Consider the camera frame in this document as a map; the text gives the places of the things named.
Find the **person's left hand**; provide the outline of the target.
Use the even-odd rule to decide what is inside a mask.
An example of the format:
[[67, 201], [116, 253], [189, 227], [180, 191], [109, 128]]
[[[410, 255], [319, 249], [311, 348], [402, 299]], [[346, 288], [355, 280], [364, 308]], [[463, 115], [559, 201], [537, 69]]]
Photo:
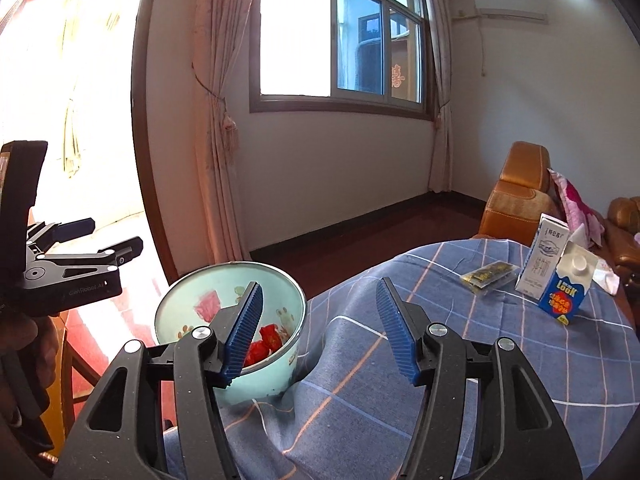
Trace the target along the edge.
[[[1, 313], [1, 355], [16, 352], [26, 356], [22, 366], [27, 379], [37, 384], [37, 391], [46, 391], [55, 381], [55, 359], [58, 354], [58, 333], [50, 316], [29, 318], [20, 312]], [[21, 426], [23, 412], [17, 393], [1, 371], [1, 420], [10, 428]]]

